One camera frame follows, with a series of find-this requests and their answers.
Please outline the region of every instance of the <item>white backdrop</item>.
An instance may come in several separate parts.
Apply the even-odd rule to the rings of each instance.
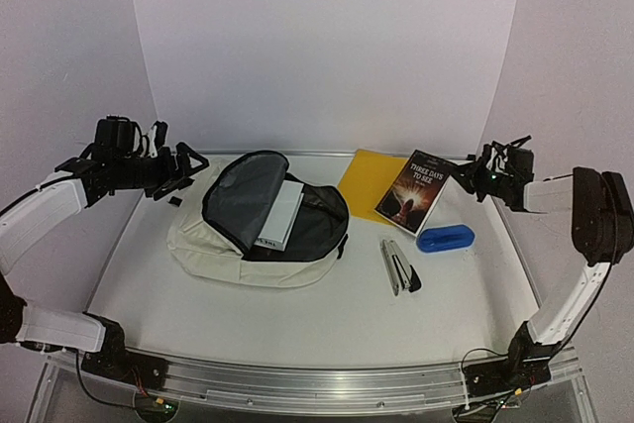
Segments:
[[[464,155],[516,0],[134,0],[170,141]]]

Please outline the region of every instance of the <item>white table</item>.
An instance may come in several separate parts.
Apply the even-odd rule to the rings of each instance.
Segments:
[[[337,184],[352,157],[289,156],[307,182]],[[128,347],[169,356],[287,368],[392,368],[505,352],[537,304],[490,199],[450,180],[428,226],[465,223],[468,250],[425,255],[394,227],[353,218],[344,256],[299,289],[242,287],[186,273],[165,238],[176,209],[142,200],[107,265],[89,311],[118,321]],[[379,251],[392,237],[423,289],[394,297]]]

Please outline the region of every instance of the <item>robotic arm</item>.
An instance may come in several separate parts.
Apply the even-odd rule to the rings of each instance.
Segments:
[[[56,167],[44,183],[0,212],[0,344],[13,342],[42,352],[69,348],[92,353],[94,368],[84,369],[117,379],[131,366],[154,367],[144,381],[149,388],[156,386],[152,382],[158,379],[152,373],[161,362],[148,363],[147,357],[126,351],[119,324],[25,301],[11,291],[4,275],[57,224],[106,194],[144,189],[147,197],[159,200],[191,185],[191,176],[209,162],[185,143],[179,143],[173,154],[164,145],[166,133],[163,122],[142,135],[139,125],[127,118],[102,119],[94,143],[78,158]]]
[[[634,212],[621,174],[575,167],[570,175],[533,181],[533,153],[521,149],[529,139],[486,145],[479,159],[457,166],[452,176],[478,201],[498,197],[515,212],[571,211],[572,239],[583,263],[568,269],[520,326],[505,359],[465,366],[471,397],[550,380],[548,362],[568,344],[612,267],[634,246]]]

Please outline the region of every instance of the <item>book title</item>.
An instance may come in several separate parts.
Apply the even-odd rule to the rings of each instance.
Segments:
[[[434,179],[442,180],[445,178],[445,174],[442,172],[437,172],[436,170],[430,170],[427,167],[421,167],[413,163],[411,165],[412,173],[414,174],[415,180],[420,180],[424,183],[432,183]]]

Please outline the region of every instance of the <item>book cover illustration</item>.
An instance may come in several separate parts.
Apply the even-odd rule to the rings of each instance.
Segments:
[[[374,210],[393,224],[418,234],[452,167],[444,159],[414,151]]]

